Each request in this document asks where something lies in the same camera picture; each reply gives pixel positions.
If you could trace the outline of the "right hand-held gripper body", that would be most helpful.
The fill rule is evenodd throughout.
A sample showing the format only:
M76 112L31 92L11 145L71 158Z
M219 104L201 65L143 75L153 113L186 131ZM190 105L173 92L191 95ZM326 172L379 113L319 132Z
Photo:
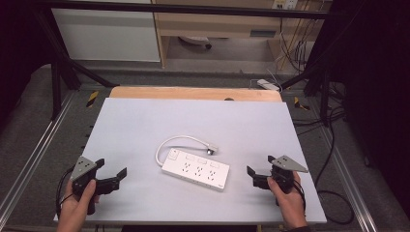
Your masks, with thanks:
M299 181L295 180L295 171L308 173L305 167L290 157L281 156L276 158L272 164L271 174L283 193L288 194L295 189L301 195L303 203L306 203L303 187Z

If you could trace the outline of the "aluminium rail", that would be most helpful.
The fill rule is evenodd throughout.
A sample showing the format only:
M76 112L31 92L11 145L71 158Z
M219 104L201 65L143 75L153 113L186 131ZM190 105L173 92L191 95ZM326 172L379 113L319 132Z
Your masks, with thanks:
M366 203L345 164L341 153L336 145L336 138L332 134L330 127L321 129L321 133L331 150L331 160L336 168L337 174L343 185L346 196L352 206L357 222L360 224L363 232L377 232L377 226L369 212Z
M0 204L0 228L4 227L7 223L10 215L15 209L19 198L26 189L33 173L37 169L40 161L42 160L44 153L46 152L50 142L52 141L55 133L58 131L61 123L63 122L71 104L76 91L70 91L61 104L61 111L57 114L56 118L51 120L44 133L42 134L39 142L37 143L35 149L30 154L30 157L25 162L23 168L19 172L17 178L15 179L12 187L8 191L5 198Z

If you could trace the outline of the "light wooden desk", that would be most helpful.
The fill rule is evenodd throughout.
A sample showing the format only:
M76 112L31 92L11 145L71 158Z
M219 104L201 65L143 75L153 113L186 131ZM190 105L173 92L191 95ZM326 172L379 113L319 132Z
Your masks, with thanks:
M238 7L278 10L274 0L151 0L154 4ZM298 0L296 11L328 12L333 0ZM320 19L268 18L214 14L154 14L161 63L166 64L172 37L263 38L283 70L291 66L297 43L312 44L320 31Z

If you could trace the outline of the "white chair base with castor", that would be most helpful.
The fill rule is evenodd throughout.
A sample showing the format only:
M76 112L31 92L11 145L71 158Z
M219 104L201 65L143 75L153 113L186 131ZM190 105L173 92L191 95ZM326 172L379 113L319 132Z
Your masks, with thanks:
M212 45L206 37L180 37L180 40L196 45L203 45L206 49L211 49Z

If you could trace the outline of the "person's left hand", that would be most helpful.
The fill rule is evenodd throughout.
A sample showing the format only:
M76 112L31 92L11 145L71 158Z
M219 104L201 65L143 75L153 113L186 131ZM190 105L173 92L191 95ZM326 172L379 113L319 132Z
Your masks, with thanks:
M73 196L73 182L68 181L56 232L80 232L87 217L88 205L94 196L96 181L91 180L81 197Z

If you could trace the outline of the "black metal crossbar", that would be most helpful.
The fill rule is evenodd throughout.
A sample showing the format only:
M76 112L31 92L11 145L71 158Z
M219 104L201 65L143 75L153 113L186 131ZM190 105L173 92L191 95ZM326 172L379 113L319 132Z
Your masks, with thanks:
M92 10L113 12L142 12L142 13L167 13L191 15L242 15L260 17L284 17L307 19L339 19L346 17L342 13L306 12L296 10L268 10L255 8L169 5L169 4L142 4L97 1L72 1L72 0L36 0L39 7L69 10Z

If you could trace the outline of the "light grey table board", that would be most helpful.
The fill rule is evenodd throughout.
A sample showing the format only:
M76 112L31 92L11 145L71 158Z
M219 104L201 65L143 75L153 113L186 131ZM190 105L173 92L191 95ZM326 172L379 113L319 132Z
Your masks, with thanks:
M167 175L156 157L172 147L230 166L217 191ZM247 167L266 175L268 156L306 162L288 107L267 101L114 99L104 101L83 151L104 159L99 178L127 168L118 190L102 196L87 219L102 224L271 224L281 220L276 199L256 188Z

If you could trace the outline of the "white wall socket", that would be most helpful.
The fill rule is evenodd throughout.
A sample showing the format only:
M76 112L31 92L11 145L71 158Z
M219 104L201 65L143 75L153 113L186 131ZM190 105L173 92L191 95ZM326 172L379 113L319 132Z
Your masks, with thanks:
M274 0L273 8L279 10L294 10L298 0Z

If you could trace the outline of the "wooden table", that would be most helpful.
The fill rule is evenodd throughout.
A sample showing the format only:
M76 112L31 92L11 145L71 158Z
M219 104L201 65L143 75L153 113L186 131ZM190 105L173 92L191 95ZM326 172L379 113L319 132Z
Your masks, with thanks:
M109 94L111 98L125 99L166 99L166 100L210 100L244 102L282 102L278 91L252 90L241 88L193 88L117 86Z

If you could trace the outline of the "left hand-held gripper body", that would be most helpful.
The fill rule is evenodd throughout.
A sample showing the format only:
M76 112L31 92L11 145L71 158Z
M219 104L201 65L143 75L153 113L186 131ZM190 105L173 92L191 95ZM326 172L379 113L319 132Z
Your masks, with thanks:
M71 181L72 183L72 189L73 189L73 194L77 197L81 197L85 188L89 184L91 180L96 181L96 189L95 193L92 196L89 204L88 204L88 210L87 210L87 215L90 216L95 213L95 197L98 195L98 190L99 190L99 182L96 179L96 174L97 174L97 168L95 165L95 161L91 161L89 159L86 159L83 156L80 156L73 168L73 173L71 176Z

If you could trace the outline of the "black curtain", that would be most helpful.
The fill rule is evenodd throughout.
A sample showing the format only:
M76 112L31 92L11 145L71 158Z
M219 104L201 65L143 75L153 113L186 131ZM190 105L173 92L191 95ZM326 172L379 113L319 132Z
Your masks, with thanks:
M49 62L44 33L29 0L0 0L0 128L6 124L31 74Z
M366 0L336 75L365 154L410 217L410 0Z

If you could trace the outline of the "person's right hand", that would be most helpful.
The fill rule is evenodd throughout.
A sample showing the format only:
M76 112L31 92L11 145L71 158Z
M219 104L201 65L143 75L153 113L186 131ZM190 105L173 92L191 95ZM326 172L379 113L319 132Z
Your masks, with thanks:
M278 202L285 226L290 230L308 226L301 194L295 188L284 193L272 177L268 177L267 182Z

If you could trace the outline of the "black metal stand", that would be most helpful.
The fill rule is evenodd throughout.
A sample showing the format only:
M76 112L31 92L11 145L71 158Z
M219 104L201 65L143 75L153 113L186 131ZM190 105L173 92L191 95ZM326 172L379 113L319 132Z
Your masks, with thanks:
M81 86L81 82L76 74L77 72L86 75L104 87L117 87L117 84L89 71L70 57L64 45L64 41L58 37L57 29L52 28L46 17L45 10L32 9L31 13L42 29L42 33L45 36L44 49L49 53L51 58L52 120L56 119L62 111L61 81L64 81L70 90L78 90Z
M306 97L312 97L317 92L320 92L320 109L319 119L328 127L330 119L328 118L328 103L330 90L330 75L328 68L328 59L324 57L318 58L302 73L292 77L291 79L280 84L281 89L284 90L294 84L307 79L307 85L304 89Z

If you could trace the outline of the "white floor power strip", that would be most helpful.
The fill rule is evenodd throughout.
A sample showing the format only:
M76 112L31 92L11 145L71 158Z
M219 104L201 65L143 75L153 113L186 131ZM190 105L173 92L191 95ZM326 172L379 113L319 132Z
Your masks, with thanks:
M267 81L266 79L257 80L257 85L264 88L264 89L266 89L266 90L279 91L278 86L276 86L275 84Z

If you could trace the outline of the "white cabinet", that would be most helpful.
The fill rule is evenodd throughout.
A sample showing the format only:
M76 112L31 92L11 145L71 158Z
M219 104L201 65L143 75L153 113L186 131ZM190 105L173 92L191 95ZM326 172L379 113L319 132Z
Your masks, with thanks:
M154 18L148 13L52 10L75 60L159 62Z

